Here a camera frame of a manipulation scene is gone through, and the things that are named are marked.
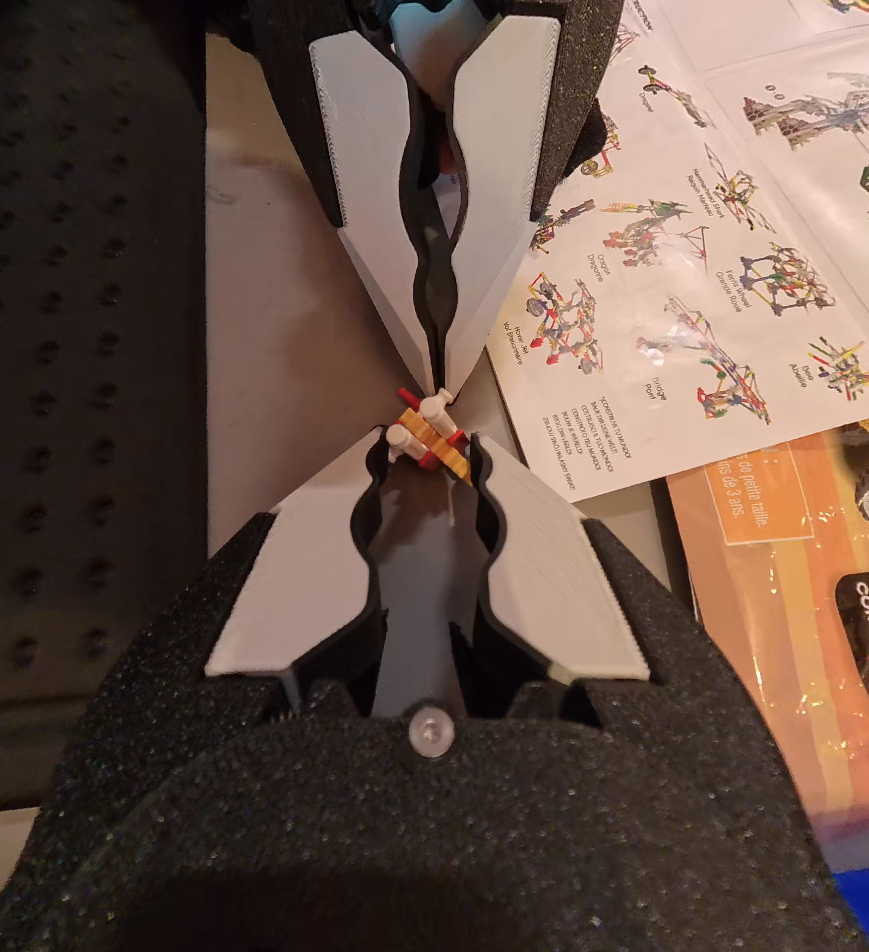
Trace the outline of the red yellow connector assembly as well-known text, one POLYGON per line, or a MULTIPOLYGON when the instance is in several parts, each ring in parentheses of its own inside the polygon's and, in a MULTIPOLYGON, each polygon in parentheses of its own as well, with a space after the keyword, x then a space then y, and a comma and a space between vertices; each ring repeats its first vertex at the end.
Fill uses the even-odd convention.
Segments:
POLYGON ((469 455, 465 457, 457 453, 452 446, 448 444, 448 440, 442 438, 423 420, 419 413, 411 409, 406 409, 400 416, 398 422, 404 424, 423 444, 437 452, 444 462, 444 467, 447 470, 451 470, 456 478, 468 485, 472 485, 469 455))

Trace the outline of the white toy rod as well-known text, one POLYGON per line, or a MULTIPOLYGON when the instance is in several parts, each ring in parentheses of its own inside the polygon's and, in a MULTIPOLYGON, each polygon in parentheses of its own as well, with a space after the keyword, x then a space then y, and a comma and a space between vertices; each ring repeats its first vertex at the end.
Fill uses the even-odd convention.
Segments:
POLYGON ((445 388, 441 388, 436 395, 421 400, 417 411, 423 420, 445 440, 450 440, 458 430, 457 424, 453 422, 448 412, 452 401, 452 394, 445 388))
POLYGON ((392 463, 400 456, 408 456, 412 460, 420 462, 429 452, 428 447, 400 422, 390 425, 385 435, 390 446, 389 459, 392 463))

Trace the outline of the white printed instruction booklet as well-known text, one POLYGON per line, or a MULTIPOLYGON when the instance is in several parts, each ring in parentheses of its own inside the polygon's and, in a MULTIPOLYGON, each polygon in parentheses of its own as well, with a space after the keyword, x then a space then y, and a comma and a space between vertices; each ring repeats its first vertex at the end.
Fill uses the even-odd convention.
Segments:
POLYGON ((572 503, 869 417, 869 2, 626 2, 489 341, 572 503))

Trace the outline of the black dotted mat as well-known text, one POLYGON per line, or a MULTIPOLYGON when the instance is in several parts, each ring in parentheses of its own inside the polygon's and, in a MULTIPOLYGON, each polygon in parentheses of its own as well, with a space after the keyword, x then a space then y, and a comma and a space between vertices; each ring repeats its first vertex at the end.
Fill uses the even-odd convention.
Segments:
POLYGON ((0 2, 0 810, 206 555, 199 2, 0 2))

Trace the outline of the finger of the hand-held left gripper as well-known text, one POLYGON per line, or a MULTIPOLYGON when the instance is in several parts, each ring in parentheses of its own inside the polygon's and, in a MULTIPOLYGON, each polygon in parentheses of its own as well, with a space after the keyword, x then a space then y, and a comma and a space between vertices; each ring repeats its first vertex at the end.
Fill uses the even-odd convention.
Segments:
POLYGON ((559 34, 556 18, 504 17, 454 76, 451 129, 464 209, 452 250, 457 304, 444 351, 444 387, 453 395, 484 349, 534 233, 559 34))
POLYGON ((412 88, 390 54, 360 33, 309 45, 343 224, 338 236, 405 366, 435 389, 428 334, 417 315, 418 253, 403 214, 403 164, 420 122, 412 88))

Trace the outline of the orange printed toy box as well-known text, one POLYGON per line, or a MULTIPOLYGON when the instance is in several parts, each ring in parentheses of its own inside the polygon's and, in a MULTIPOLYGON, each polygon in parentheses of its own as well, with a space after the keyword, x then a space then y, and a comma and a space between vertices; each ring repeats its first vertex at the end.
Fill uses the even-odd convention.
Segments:
POLYGON ((829 865, 869 867, 869 419, 666 483, 697 615, 829 865))

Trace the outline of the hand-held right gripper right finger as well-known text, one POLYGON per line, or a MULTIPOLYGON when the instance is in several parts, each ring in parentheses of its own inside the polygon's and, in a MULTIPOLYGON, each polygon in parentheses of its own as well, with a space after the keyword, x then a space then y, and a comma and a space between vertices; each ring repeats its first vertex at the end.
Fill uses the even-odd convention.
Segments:
POLYGON ((501 684, 647 682, 646 658, 581 513, 494 439, 472 442, 477 530, 489 558, 474 647, 501 684))

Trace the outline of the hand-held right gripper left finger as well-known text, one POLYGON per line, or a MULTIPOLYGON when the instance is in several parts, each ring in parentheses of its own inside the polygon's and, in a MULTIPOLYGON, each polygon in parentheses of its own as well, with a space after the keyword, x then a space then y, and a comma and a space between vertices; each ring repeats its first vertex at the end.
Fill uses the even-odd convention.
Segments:
POLYGON ((294 702, 337 680, 373 702, 386 621, 370 546, 388 469, 384 432, 371 430, 274 506, 205 675, 276 675, 294 702))

